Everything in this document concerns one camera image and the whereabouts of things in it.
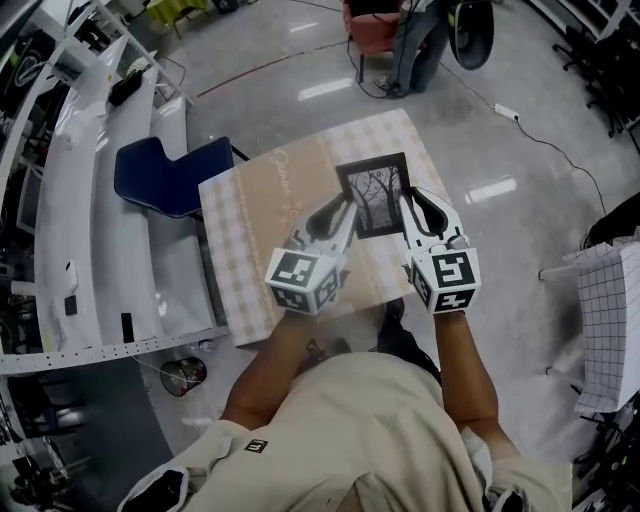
red chair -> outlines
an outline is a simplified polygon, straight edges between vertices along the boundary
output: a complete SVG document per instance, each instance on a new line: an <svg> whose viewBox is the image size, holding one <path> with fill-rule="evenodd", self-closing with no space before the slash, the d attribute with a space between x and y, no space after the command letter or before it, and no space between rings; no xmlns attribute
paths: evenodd
<svg viewBox="0 0 640 512"><path fill-rule="evenodd" d="M390 52L393 47L393 36L400 22L402 0L398 1L397 13L365 14L355 18L351 16L348 2L349 0L342 0L344 27L360 52L358 82L362 83L365 56Z"/></svg>

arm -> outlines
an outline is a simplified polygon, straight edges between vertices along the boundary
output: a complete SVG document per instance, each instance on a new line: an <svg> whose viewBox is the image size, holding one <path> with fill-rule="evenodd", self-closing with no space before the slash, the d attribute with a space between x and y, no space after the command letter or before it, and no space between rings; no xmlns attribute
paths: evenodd
<svg viewBox="0 0 640 512"><path fill-rule="evenodd" d="M287 311L231 388L220 419L255 430L268 425L289 393L312 337L313 317Z"/></svg>
<svg viewBox="0 0 640 512"><path fill-rule="evenodd" d="M469 427L489 446L493 460L519 457L498 423L498 396L462 312L434 317L444 409L459 430Z"/></svg>

gray concrete floor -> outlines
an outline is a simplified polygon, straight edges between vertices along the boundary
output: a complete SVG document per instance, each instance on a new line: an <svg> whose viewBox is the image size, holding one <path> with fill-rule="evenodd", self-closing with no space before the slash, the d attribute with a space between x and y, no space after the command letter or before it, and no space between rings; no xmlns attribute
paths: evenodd
<svg viewBox="0 0 640 512"><path fill-rule="evenodd" d="M324 4L339 5L337 0ZM489 62L465 72L450 50L443 62L489 102L517 111L532 135L562 147L576 165L591 171L607 210L613 209L640 189L640 160L631 141L609 139L603 116L585 107L582 80L565 73L562 57L551 50L562 39L540 15L520 0L506 0L494 9L496 38ZM303 89L354 77L346 45L310 51L346 39L340 13L289 0L260 0L228 16L198 16L180 30L182 40L167 33L165 53L187 67L185 87L194 97L284 55L309 52L202 94L188 113L192 149L227 135L255 156L388 109L402 107L409 113L479 252L482 292L468 317L498 390L501 422L525 454L549 462L579 454L593 429L573 412L577 395L544 374L559 359L564 360L560 366L580 370L578 294L571 282L542 284L537 272L561 265L562 255L576 250L602 215L590 178L553 149L525 138L517 125L495 115L444 69L425 94L402 100L369 98L354 83L299 101ZM376 93L371 80L389 65L388 56L368 59L365 87ZM498 178L511 178L515 189L484 201L465 200L469 189ZM406 303L405 327L435 358L432 319L415 295ZM375 343L369 316L363 313L334 326L354 350ZM159 364L184 353L193 351L182 347L144 360ZM169 396L153 370L142 369L174 453L217 418L254 353L219 340L214 352L198 356L209 369L207 381L182 399Z"/></svg>

black picture frame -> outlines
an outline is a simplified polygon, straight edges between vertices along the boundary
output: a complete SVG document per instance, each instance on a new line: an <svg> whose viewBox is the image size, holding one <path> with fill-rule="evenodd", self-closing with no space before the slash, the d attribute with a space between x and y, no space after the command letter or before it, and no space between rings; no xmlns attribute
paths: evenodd
<svg viewBox="0 0 640 512"><path fill-rule="evenodd" d="M336 173L347 200L358 205L356 233L358 238L402 233L403 223L400 214L399 192L410 194L411 183L404 153L394 153L349 164L338 165ZM355 176L363 176L363 186Z"/></svg>

blue chair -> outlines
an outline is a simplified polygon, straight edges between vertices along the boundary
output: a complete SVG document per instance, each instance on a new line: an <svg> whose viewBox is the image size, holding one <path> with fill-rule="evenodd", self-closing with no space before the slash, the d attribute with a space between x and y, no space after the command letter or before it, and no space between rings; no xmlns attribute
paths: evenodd
<svg viewBox="0 0 640 512"><path fill-rule="evenodd" d="M149 137L118 150L113 185L131 203L174 219L190 215L201 220L198 185L234 167L232 153L249 160L227 137L171 160L160 139Z"/></svg>

